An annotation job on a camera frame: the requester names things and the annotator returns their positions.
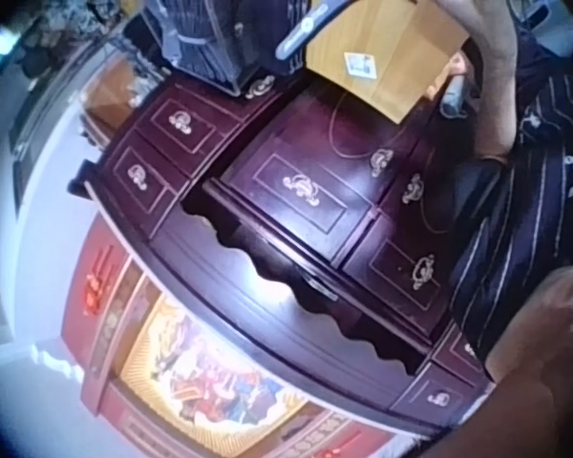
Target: white wall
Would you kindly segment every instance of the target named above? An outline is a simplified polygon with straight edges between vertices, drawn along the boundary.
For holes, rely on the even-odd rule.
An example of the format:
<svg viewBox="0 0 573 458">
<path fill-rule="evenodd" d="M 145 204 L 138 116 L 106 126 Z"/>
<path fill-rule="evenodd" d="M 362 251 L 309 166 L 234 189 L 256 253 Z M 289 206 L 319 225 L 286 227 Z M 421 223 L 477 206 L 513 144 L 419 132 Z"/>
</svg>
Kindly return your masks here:
<svg viewBox="0 0 573 458">
<path fill-rule="evenodd" d="M 24 196 L 14 284 L 14 330 L 18 342 L 61 335 L 70 283 L 96 205 L 67 192 L 84 159 L 99 150 L 79 134 L 77 108 L 59 121 L 38 160 Z"/>
<path fill-rule="evenodd" d="M 58 337 L 68 289 L 96 207 L 68 194 L 99 151 L 78 132 L 73 105 L 55 126 L 15 214 L 12 160 L 0 151 L 0 299 L 17 345 Z"/>
<path fill-rule="evenodd" d="M 68 359 L 63 343 L 48 347 Z M 30 358 L 0 365 L 0 432 L 26 458 L 143 458 L 80 402 L 80 384 Z"/>
</svg>

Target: decorative drawer handle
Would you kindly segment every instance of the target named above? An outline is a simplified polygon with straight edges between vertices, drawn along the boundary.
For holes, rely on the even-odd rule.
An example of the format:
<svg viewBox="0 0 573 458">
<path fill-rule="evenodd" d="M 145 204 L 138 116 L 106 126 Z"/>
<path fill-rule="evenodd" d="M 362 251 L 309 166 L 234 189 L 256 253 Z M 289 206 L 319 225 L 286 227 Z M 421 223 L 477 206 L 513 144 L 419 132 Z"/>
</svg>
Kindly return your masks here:
<svg viewBox="0 0 573 458">
<path fill-rule="evenodd" d="M 430 394 L 427 398 L 427 402 L 438 407 L 447 407 L 450 405 L 452 398 L 450 394 L 445 391 L 438 391 L 435 394 Z"/>
<path fill-rule="evenodd" d="M 140 164 L 135 164 L 129 168 L 127 175 L 137 185 L 140 191 L 146 191 L 146 171 Z"/>
<path fill-rule="evenodd" d="M 371 156 L 370 159 L 371 176 L 378 178 L 380 175 L 382 175 L 382 172 L 387 168 L 389 162 L 393 160 L 393 155 L 393 150 L 385 150 L 383 148 L 373 153 L 373 156 Z"/>
<path fill-rule="evenodd" d="M 412 280 L 414 281 L 414 291 L 418 291 L 433 277 L 435 265 L 435 256 L 429 255 L 420 258 L 412 272 Z"/>
<path fill-rule="evenodd" d="M 303 174 L 297 174 L 294 177 L 284 177 L 283 185 L 288 190 L 295 191 L 295 196 L 303 198 L 312 207 L 318 207 L 321 203 L 318 198 L 318 184 Z"/>
<path fill-rule="evenodd" d="M 248 100 L 251 100 L 255 97 L 261 97 L 262 95 L 267 94 L 269 91 L 271 91 L 271 88 L 274 87 L 274 81 L 276 81 L 276 78 L 271 74 L 263 79 L 255 80 L 250 85 L 250 88 L 248 88 L 248 92 L 244 97 L 246 97 Z"/>
<path fill-rule="evenodd" d="M 185 135 L 189 135 L 193 132 L 191 129 L 191 114 L 188 112 L 175 112 L 170 115 L 168 120 L 170 121 L 170 124 Z"/>
<path fill-rule="evenodd" d="M 406 205 L 410 202 L 416 202 L 422 199 L 424 193 L 424 182 L 420 177 L 420 174 L 414 174 L 410 183 L 408 184 L 408 189 L 403 193 L 401 201 Z"/>
</svg>

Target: red lacquered panel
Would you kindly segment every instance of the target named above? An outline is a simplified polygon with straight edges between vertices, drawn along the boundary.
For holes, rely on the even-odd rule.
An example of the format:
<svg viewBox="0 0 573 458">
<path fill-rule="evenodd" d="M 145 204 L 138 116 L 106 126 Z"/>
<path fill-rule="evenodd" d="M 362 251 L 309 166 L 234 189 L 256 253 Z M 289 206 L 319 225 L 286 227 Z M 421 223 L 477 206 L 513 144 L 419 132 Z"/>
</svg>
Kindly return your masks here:
<svg viewBox="0 0 573 458">
<path fill-rule="evenodd" d="M 76 362 L 87 369 L 98 317 L 109 300 L 127 252 L 101 216 L 95 217 L 78 257 L 61 335 Z M 97 314 L 88 310 L 97 308 Z"/>
</svg>

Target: drawer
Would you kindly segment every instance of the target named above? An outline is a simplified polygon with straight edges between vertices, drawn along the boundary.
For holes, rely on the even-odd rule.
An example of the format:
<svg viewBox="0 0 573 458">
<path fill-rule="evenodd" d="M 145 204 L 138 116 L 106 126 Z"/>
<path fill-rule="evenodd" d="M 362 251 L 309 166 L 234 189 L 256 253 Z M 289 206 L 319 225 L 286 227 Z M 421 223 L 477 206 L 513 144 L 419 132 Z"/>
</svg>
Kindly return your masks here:
<svg viewBox="0 0 573 458">
<path fill-rule="evenodd" d="M 298 160 L 292 148 L 271 135 L 246 162 L 227 171 L 223 181 L 332 260 L 370 205 L 322 166 Z"/>
<path fill-rule="evenodd" d="M 449 326 L 434 352 L 433 360 L 473 386 L 488 382 L 481 363 L 456 324 Z"/>
<path fill-rule="evenodd" d="M 460 419 L 475 400 L 476 394 L 472 386 L 429 364 L 393 404 L 391 411 L 446 427 Z"/>
<path fill-rule="evenodd" d="M 256 79 L 250 85 L 254 95 L 242 97 L 227 96 L 211 85 L 191 78 L 183 78 L 177 81 L 175 86 L 179 90 L 187 92 L 186 97 L 191 98 L 192 94 L 197 99 L 203 100 L 206 105 L 230 115 L 240 123 L 244 123 L 276 98 L 278 92 L 274 89 L 274 83 L 275 80 L 272 76 Z M 227 122 L 224 125 L 225 129 L 229 125 Z"/>
<path fill-rule="evenodd" d="M 344 271 L 415 329 L 430 336 L 446 311 L 441 282 L 441 239 L 422 226 L 380 217 L 347 260 Z"/>
<path fill-rule="evenodd" d="M 239 122 L 188 91 L 170 87 L 145 111 L 136 130 L 193 177 Z"/>
<path fill-rule="evenodd" d="M 151 238 L 188 184 L 188 178 L 136 133 L 124 137 L 100 163 L 119 208 Z"/>
<path fill-rule="evenodd" d="M 317 85 L 273 126 L 298 160 L 314 162 L 376 203 L 423 135 L 431 109 L 416 107 L 400 125 L 332 84 Z"/>
</svg>

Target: dark red wooden cabinet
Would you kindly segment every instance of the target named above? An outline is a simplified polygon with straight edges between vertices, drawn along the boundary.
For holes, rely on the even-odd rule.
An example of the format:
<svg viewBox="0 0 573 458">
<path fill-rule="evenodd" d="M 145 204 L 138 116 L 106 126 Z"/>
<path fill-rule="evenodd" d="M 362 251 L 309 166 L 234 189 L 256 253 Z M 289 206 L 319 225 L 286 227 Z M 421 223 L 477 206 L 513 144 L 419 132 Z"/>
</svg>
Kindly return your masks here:
<svg viewBox="0 0 573 458">
<path fill-rule="evenodd" d="M 175 77 L 78 180 L 170 293 L 258 364 L 427 434 L 486 385 L 447 327 L 440 124 L 431 102 L 396 126 L 310 75 L 253 99 Z"/>
</svg>

